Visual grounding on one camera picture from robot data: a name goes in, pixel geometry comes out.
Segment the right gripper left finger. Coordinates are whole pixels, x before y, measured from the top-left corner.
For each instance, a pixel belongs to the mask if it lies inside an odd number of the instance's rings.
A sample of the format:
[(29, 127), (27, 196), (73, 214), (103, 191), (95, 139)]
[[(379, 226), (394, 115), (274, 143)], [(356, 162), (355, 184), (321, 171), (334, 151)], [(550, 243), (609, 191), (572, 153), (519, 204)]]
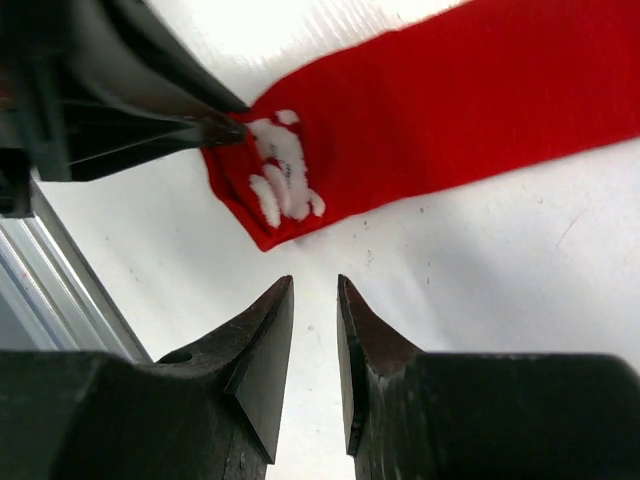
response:
[(275, 460), (294, 283), (155, 363), (1, 355), (5, 479), (261, 479)]

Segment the red santa sock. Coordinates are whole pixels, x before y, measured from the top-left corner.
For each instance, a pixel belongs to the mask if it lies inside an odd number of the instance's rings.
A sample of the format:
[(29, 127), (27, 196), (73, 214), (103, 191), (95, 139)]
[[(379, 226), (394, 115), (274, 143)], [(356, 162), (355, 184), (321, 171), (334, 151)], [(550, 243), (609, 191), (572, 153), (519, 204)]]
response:
[(469, 1), (320, 58), (206, 147), (259, 249), (639, 134), (635, 1)]

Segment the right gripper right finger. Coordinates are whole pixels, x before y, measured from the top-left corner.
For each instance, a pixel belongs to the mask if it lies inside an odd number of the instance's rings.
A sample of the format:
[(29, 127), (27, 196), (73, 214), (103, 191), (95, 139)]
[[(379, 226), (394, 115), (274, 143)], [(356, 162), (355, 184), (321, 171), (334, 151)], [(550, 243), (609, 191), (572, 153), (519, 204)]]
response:
[(337, 282), (346, 451), (360, 479), (635, 479), (639, 377), (601, 354), (426, 352)]

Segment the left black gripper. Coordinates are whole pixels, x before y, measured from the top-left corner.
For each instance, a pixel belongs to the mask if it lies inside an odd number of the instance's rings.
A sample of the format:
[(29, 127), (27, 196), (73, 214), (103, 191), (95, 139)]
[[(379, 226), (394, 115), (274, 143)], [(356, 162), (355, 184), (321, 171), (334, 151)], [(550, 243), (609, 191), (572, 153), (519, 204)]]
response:
[(30, 183), (88, 182), (182, 150), (241, 144), (249, 106), (143, 1), (1, 5), (1, 211)]

